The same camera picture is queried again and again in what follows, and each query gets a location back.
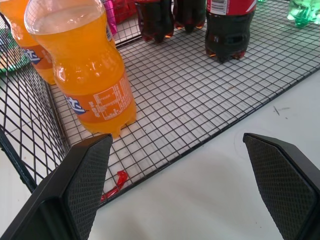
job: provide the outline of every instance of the orange soda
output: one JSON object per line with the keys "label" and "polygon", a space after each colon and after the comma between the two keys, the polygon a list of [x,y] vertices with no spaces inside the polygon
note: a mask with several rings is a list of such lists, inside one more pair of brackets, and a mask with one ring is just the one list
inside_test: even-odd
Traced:
{"label": "orange soda", "polygon": [[28,33],[24,24],[25,9],[29,0],[0,0],[0,12],[11,23],[14,40],[30,59],[39,75],[49,84],[55,84],[50,54]]}
{"label": "orange soda", "polygon": [[136,104],[100,0],[30,0],[24,19],[52,55],[56,84],[81,124],[117,138],[136,120]]}

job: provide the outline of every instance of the white table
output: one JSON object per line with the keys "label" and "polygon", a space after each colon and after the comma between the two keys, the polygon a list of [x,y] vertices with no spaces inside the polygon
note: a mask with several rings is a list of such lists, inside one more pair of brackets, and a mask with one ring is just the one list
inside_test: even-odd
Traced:
{"label": "white table", "polygon": [[[243,133],[296,145],[320,169],[320,71],[97,212],[90,240],[281,240]],[[0,156],[0,234],[29,193]]]}

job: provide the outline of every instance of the dark cola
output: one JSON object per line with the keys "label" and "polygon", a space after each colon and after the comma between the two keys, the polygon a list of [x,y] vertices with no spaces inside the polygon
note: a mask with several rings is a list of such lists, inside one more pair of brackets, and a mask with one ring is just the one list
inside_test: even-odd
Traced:
{"label": "dark cola", "polygon": [[174,0],[173,15],[177,29],[185,28],[187,33],[201,29],[206,21],[206,0]]}
{"label": "dark cola", "polygon": [[161,43],[174,34],[172,0],[135,0],[138,23],[142,38]]}
{"label": "dark cola", "polygon": [[242,58],[250,40],[257,0],[208,0],[205,49],[220,62]]}

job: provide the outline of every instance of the red label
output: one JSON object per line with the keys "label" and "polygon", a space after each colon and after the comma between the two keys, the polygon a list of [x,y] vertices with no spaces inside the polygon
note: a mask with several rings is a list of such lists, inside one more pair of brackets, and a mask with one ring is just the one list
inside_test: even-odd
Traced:
{"label": "red label", "polygon": [[256,9],[257,0],[207,0],[206,9],[217,15],[246,15]]}
{"label": "red label", "polygon": [[24,54],[36,69],[52,69],[50,54],[41,45],[22,47]]}
{"label": "red label", "polygon": [[65,94],[67,102],[86,123],[101,123],[121,114],[134,99],[126,72],[112,87],[88,95]]}

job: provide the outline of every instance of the green soda bottle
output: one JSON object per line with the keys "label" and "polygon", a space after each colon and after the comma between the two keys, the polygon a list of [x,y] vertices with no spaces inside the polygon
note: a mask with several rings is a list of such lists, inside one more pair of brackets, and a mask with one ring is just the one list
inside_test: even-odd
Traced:
{"label": "green soda bottle", "polygon": [[287,18],[303,28],[308,23],[320,24],[320,0],[290,0]]}

